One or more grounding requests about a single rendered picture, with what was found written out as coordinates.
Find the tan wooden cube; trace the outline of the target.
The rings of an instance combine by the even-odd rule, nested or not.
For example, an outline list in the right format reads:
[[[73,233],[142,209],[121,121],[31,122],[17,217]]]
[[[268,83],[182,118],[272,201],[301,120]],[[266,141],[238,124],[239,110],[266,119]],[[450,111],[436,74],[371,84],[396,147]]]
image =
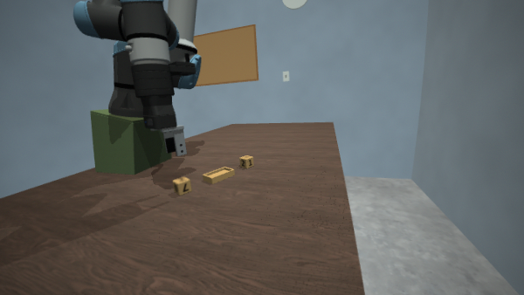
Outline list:
[[[243,156],[239,158],[241,168],[250,168],[253,167],[253,157],[252,156]]]
[[[174,191],[182,196],[192,191],[190,179],[182,177],[173,181]]]

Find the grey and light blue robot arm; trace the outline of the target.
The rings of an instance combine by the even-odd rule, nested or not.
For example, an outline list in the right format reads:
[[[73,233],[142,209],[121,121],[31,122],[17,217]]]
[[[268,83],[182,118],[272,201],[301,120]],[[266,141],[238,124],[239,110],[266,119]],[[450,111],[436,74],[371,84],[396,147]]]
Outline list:
[[[173,76],[173,86],[178,89],[192,89],[197,83],[202,62],[193,44],[197,0],[169,0],[168,14],[163,8],[163,2],[93,0],[80,1],[73,8],[74,22],[83,34],[117,40],[113,54],[114,92],[108,105],[110,114],[143,118],[141,98],[136,98],[134,91],[131,73],[133,64],[130,62],[129,51],[125,50],[127,41],[132,38],[159,38],[167,41],[170,63],[185,61],[184,54],[188,53],[190,63],[196,64],[196,74]]]

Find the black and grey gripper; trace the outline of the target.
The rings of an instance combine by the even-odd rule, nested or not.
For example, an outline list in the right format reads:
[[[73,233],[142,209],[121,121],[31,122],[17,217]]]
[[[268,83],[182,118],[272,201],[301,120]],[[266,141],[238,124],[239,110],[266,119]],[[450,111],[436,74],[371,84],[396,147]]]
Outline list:
[[[185,53],[187,62],[170,63],[169,44],[159,38],[132,38],[125,50],[129,51],[133,64],[135,96],[141,98],[145,128],[151,128],[151,131],[161,129],[167,153],[187,154],[184,126],[176,124],[172,106],[172,96],[175,95],[172,76],[196,74],[190,55]]]

